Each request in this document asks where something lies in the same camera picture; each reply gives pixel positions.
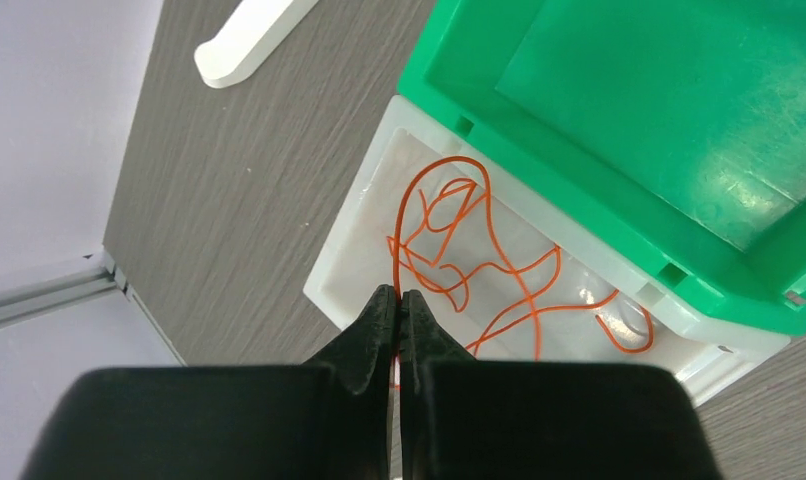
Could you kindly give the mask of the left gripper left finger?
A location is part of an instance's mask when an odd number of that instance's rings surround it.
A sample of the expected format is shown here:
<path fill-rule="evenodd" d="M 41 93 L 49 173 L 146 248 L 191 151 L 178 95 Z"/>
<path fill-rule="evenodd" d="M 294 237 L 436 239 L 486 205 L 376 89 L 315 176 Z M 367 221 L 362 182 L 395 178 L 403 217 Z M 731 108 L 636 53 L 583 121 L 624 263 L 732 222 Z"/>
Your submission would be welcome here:
<path fill-rule="evenodd" d="M 386 479 L 397 298 L 378 287 L 300 364 L 104 368 L 43 427 L 26 479 Z"/>

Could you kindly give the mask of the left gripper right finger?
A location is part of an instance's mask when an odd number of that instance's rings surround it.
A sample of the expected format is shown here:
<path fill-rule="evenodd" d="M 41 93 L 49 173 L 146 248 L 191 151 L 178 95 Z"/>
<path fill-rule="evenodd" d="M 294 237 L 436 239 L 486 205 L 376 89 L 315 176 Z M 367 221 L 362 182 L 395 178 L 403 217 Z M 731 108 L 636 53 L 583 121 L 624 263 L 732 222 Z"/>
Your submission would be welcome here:
<path fill-rule="evenodd" d="M 423 295 L 399 304 L 407 479 L 718 479 L 691 400 L 643 364 L 475 359 Z"/>

